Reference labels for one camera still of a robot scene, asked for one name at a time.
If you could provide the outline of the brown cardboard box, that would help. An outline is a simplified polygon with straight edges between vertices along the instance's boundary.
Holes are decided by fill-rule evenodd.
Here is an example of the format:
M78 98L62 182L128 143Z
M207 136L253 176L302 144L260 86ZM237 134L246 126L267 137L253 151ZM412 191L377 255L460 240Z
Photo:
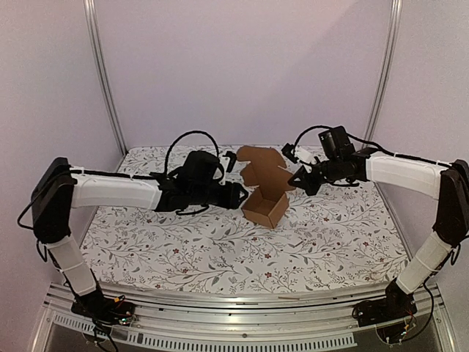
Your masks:
M254 191L244 202L244 216L255 224L275 228L289 207L288 184L292 173L287 171L283 156L272 147L242 146L237 159L247 165L240 171L243 183Z

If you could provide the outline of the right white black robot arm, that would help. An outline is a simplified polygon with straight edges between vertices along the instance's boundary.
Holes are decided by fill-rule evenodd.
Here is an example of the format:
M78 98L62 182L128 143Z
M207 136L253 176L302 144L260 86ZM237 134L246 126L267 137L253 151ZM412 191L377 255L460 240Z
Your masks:
M388 286L387 298L379 304L386 320L395 319L407 308L406 296L436 274L447 260L456 260L461 243L468 239L468 163L451 163L392 153L375 142L356 150L358 138L343 126L318 127L325 160L300 146L285 144L282 154L301 167L289 184L314 196L324 184L356 186L359 182L384 183L437 200L437 214L429 237L403 272Z

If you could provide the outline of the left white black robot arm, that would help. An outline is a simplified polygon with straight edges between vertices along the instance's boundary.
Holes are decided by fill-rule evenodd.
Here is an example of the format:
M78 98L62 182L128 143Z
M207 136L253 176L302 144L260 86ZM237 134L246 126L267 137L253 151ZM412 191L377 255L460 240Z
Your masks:
M97 280L72 238L71 210L130 207L185 216L193 205L199 206L200 212L210 206L238 209L248 198L248 192L241 184L226 180L236 160L232 152L216 156L196 150L172 171L131 175L73 167L66 158L58 157L34 188L20 215L31 213L29 230L53 258L71 290L81 297L81 307L93 318L103 318L109 304L98 294Z

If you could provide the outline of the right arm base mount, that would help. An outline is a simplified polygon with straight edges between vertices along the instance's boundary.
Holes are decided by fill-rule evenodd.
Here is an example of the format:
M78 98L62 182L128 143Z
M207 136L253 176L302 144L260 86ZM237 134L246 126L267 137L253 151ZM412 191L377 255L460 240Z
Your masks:
M360 327L405 318L415 313L417 307L413 294L405 293L395 281L386 287L383 298L361 301L352 309L352 317Z

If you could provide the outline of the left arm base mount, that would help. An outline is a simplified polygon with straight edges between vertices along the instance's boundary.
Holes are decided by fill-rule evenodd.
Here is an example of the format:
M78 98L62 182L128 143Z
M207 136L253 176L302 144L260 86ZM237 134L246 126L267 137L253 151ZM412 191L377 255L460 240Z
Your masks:
M80 296L73 293L74 303L71 311L94 321L106 325L129 325L134 317L136 305L126 299L124 295L109 298L98 288L95 291Z

